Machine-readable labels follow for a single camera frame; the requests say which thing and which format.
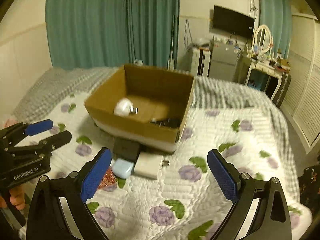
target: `wall-mounted tv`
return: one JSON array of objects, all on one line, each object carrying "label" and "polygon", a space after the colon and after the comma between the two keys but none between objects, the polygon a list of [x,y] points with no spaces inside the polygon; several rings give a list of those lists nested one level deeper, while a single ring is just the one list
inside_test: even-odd
[{"label": "wall-mounted tv", "polygon": [[236,11],[215,5],[213,28],[252,40],[254,19]]}]

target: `human hand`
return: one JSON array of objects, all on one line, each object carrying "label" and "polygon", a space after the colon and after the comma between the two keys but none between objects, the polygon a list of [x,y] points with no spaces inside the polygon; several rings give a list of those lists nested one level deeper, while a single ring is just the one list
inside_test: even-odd
[{"label": "human hand", "polygon": [[[23,186],[17,186],[9,190],[11,195],[10,202],[12,205],[16,206],[18,210],[24,209],[26,202],[24,200],[24,189]],[[2,197],[0,197],[0,208],[6,208],[7,203],[4,201]]]}]

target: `green leaf print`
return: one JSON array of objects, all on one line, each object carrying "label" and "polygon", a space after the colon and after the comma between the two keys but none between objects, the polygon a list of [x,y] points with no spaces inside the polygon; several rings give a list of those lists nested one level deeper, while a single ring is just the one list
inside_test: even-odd
[{"label": "green leaf print", "polygon": [[172,206],[170,210],[176,214],[177,219],[183,218],[185,209],[184,205],[179,200],[167,199],[164,203],[168,206]]},{"label": "green leaf print", "polygon": [[116,181],[118,182],[119,188],[123,188],[124,187],[125,179],[121,179],[121,178],[116,177]]},{"label": "green leaf print", "polygon": [[98,202],[90,202],[87,204],[91,214],[95,214],[96,213],[96,209],[98,208],[99,206],[99,203]]},{"label": "green leaf print", "polygon": [[164,203],[168,206],[174,206],[174,205],[180,205],[181,202],[179,200],[174,200],[174,199],[167,199],[164,201]]},{"label": "green leaf print", "polygon": [[293,213],[298,214],[299,216],[302,215],[301,210],[299,210],[299,209],[297,209],[297,208],[294,208],[294,207],[292,207],[292,206],[288,206],[288,210],[289,210],[289,211],[292,211]]},{"label": "green leaf print", "polygon": [[261,157],[261,158],[268,158],[268,157],[271,156],[270,153],[268,153],[268,152],[266,152],[266,151],[263,151],[263,150],[261,150],[261,151],[259,152],[259,154],[260,154],[260,157]]},{"label": "green leaf print", "polygon": [[192,229],[188,234],[188,240],[202,240],[201,236],[206,236],[207,230],[213,225],[213,220],[209,220],[201,226]]},{"label": "green leaf print", "polygon": [[77,143],[92,145],[92,141],[85,135],[79,136],[76,140]]},{"label": "green leaf print", "polygon": [[63,132],[64,129],[66,128],[66,125],[64,123],[58,123],[58,126],[59,126],[60,132]]},{"label": "green leaf print", "polygon": [[191,157],[189,159],[192,163],[194,163],[196,168],[200,168],[203,173],[206,173],[208,171],[207,169],[207,163],[205,162],[205,159],[202,157]]},{"label": "green leaf print", "polygon": [[223,143],[220,144],[218,151],[222,153],[224,150],[228,150],[231,146],[235,145],[236,143]]},{"label": "green leaf print", "polygon": [[171,211],[174,211],[176,214],[177,219],[181,219],[184,216],[184,205],[174,205],[172,208],[170,208]]},{"label": "green leaf print", "polygon": [[255,179],[258,179],[258,180],[263,180],[263,175],[261,173],[256,173],[256,177]]},{"label": "green leaf print", "polygon": [[75,104],[75,103],[72,103],[72,104],[69,106],[68,113],[71,113],[76,107],[77,107],[76,104]]},{"label": "green leaf print", "polygon": [[235,120],[235,121],[232,123],[231,127],[232,127],[232,129],[233,129],[235,132],[239,132],[239,124],[240,124],[240,120],[239,120],[239,119],[238,119],[238,120]]}]

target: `floral bedspread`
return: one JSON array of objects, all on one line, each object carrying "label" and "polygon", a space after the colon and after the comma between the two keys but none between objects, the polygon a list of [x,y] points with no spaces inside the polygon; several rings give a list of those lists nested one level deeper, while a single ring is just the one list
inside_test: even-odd
[{"label": "floral bedspread", "polygon": [[[52,153],[51,179],[80,170],[101,147],[113,147],[114,138],[95,126],[84,108],[88,95],[65,98],[47,116],[54,122],[52,130],[20,144],[34,144],[64,130],[72,133],[71,142]],[[255,108],[191,109],[179,146],[173,155],[166,156],[170,165],[162,168],[158,180],[135,175],[116,179],[87,201],[89,210],[111,240],[210,239],[232,206],[206,163],[208,152],[218,149],[239,172],[256,179],[279,178],[289,205],[292,239],[299,239],[312,217],[289,193],[271,127],[270,120]],[[30,197],[36,182],[27,186]],[[246,235],[257,203],[253,201],[238,238]],[[74,236],[82,239],[67,209],[65,216]]]}]

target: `window curtain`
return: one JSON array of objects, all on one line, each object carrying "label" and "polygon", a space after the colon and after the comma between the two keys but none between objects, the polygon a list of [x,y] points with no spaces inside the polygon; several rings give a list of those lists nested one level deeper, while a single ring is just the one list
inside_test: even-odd
[{"label": "window curtain", "polygon": [[166,67],[177,54],[179,0],[46,0],[52,65],[120,66],[142,59]]},{"label": "window curtain", "polygon": [[179,0],[127,0],[130,58],[146,65],[166,66],[171,51],[178,51]]},{"label": "window curtain", "polygon": [[260,25],[269,27],[273,36],[275,55],[278,49],[287,58],[291,38],[291,2],[290,0],[260,0]]}]

